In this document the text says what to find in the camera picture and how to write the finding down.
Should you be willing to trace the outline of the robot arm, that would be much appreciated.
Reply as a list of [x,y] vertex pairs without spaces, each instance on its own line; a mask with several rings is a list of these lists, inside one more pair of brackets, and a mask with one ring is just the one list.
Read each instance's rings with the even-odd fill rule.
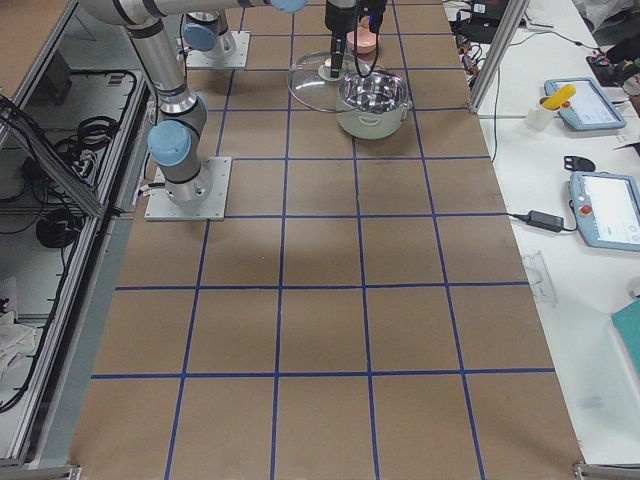
[[94,18],[124,28],[158,95],[158,124],[147,137],[150,154],[165,180],[166,196],[180,207],[210,196],[213,174],[198,157],[200,135],[207,121],[204,101],[188,85],[186,65],[165,30],[170,15],[222,12],[232,8],[270,6],[293,14],[304,1],[82,1]]
[[[378,34],[383,23],[386,1],[326,1],[324,23],[331,32],[330,53],[338,69],[346,52],[347,35],[355,32],[359,22],[368,18],[369,31]],[[201,52],[210,52],[220,37],[228,31],[223,20],[225,7],[205,11],[190,12],[186,15],[186,24],[181,35],[187,44]]]

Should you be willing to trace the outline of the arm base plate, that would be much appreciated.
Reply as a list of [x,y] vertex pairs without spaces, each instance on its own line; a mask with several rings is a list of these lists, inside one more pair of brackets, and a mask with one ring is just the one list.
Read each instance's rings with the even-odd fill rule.
[[167,183],[160,169],[150,190],[145,218],[150,221],[222,221],[228,198],[231,157],[200,158],[200,172],[184,184]]
[[189,70],[245,69],[251,33],[228,31],[222,36],[188,42],[186,65]]

